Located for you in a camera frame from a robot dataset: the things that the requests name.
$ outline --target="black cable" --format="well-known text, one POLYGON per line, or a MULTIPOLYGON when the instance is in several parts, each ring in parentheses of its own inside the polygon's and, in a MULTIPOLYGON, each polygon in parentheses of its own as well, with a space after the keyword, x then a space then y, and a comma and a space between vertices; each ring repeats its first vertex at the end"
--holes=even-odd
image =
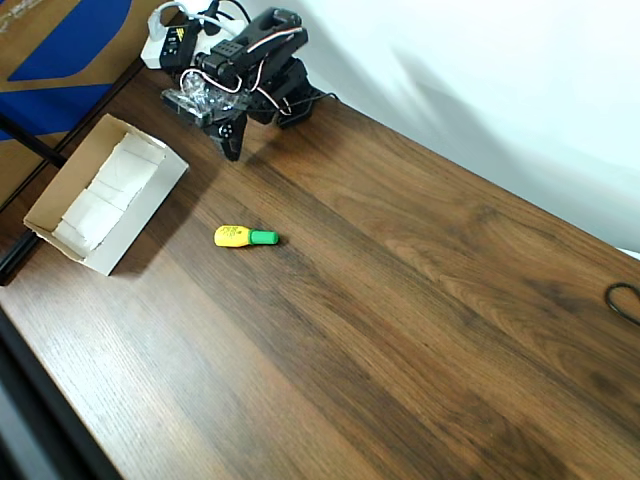
POLYGON ((47 165, 50 165, 48 160, 43 160, 38 164, 36 169, 33 172, 31 172, 31 174, 29 174, 29 176, 24 179, 24 181, 18 186, 18 188, 16 188, 16 190, 11 195, 9 195, 9 197, 2 203, 2 205, 0 205, 0 213, 2 213, 9 206, 9 204, 13 202, 16 199, 16 197, 20 195, 22 191, 29 186, 29 184, 33 181, 33 179, 35 179, 38 176, 38 174, 42 172, 42 170, 44 170, 44 168, 47 165))
POLYGON ((224 0, 224 1, 233 3, 236 7, 238 7, 242 12, 242 15, 244 15, 244 18, 247 19, 247 22, 251 23, 251 17, 249 16, 249 13, 238 0, 224 0))
POLYGON ((607 290, 604 292, 604 301, 607 302, 607 305, 609 305, 609 308, 611 310, 616 312, 622 318, 640 327, 640 319, 629 315, 627 312, 622 310, 611 298, 611 294, 614 292, 614 290, 618 290, 619 288, 626 288, 628 290, 631 290, 633 293, 635 293, 636 297, 638 297, 638 300, 640 300, 640 289, 638 289, 638 287, 636 287, 635 285, 631 285, 630 283, 620 282, 614 283, 613 285, 610 285, 609 288, 607 288, 607 290))
POLYGON ((216 16, 220 15, 221 17, 226 18, 227 20, 235 20, 235 18, 233 18, 231 15, 229 15, 227 12, 221 12, 220 10, 218 10, 216 12, 216 16))
MULTIPOLYGON (((321 95, 316 95, 315 97, 305 98, 304 100, 300 100, 298 102, 290 103, 289 107, 295 107, 297 105, 303 105, 305 103, 313 102, 315 100, 320 100, 321 98, 325 98, 325 97, 333 97, 336 100, 340 101, 340 99, 338 98, 338 95, 336 95, 333 92, 329 92, 329 93, 323 93, 321 95)), ((274 110, 277 111, 277 109, 275 107, 270 109, 270 110, 267 110, 267 109, 260 110, 260 109, 254 109, 254 108, 246 108, 246 109, 245 108, 235 108, 235 110, 242 110, 243 112, 247 112, 247 113, 271 113, 274 110)))

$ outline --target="white paper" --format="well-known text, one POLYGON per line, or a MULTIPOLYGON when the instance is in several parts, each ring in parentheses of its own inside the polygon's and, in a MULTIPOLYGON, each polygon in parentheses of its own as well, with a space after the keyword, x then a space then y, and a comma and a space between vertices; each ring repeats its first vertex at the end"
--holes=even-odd
POLYGON ((89 190, 121 210, 126 210, 157 169, 155 163, 117 146, 98 171, 89 190))
POLYGON ((53 231, 53 236, 71 248, 71 250, 76 252, 82 258, 86 258, 91 251, 87 239, 80 235, 75 228, 64 220, 62 220, 53 231))
MULTIPOLYGON (((69 247, 77 251, 78 254, 86 249, 89 251, 95 249, 118 223, 122 213, 122 210, 92 192, 83 190, 62 216, 62 220, 75 229, 77 235, 82 238, 81 242, 76 241, 75 245, 69 245, 69 247)), ((58 228, 60 225, 53 232, 54 235, 56 235, 58 228)), ((75 234, 72 236, 68 233, 66 226, 63 226, 58 233, 67 238, 77 238, 75 234)))
POLYGON ((163 148, 152 145, 145 139, 131 133, 127 133, 124 136, 122 141, 114 148, 113 153, 117 154, 120 151, 132 153, 156 165, 159 165, 164 158, 163 148))

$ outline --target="green cap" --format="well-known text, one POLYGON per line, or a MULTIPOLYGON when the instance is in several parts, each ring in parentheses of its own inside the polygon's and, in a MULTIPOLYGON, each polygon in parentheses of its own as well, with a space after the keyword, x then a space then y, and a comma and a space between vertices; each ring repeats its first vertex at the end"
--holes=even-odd
POLYGON ((264 230, 251 230, 249 232, 249 243, 251 245, 275 245, 280 240, 276 232, 265 232, 264 230))

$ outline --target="robotic arm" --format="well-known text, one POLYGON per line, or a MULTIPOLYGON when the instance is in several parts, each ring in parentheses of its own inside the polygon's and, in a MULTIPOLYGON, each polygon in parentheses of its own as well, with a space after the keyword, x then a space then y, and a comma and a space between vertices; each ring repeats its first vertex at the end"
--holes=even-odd
POLYGON ((179 78, 180 90, 162 93, 165 104, 235 161, 247 117, 263 124, 275 119, 286 128, 311 116, 314 101, 323 95, 309 84, 302 61, 292 56, 309 38, 299 15, 269 8, 234 35, 239 22, 219 19, 220 13, 214 0, 204 12, 186 12, 187 23, 164 27, 162 38, 156 32, 157 40, 150 19, 142 58, 150 68, 179 78))

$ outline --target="cardboard box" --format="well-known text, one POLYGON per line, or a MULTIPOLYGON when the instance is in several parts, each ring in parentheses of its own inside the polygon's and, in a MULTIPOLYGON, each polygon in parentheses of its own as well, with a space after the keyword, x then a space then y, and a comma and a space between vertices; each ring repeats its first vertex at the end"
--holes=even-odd
POLYGON ((109 275, 187 169, 187 163, 158 139, 105 115, 31 208, 24 224, 70 259, 109 275), (136 169, 126 155, 153 167, 136 169), (127 190, 130 198, 119 195, 127 190), (122 210, 117 218, 110 215, 106 226, 105 208, 122 210), (89 238, 91 229, 94 238, 89 238), (72 231, 87 240, 86 245, 74 243, 72 231))

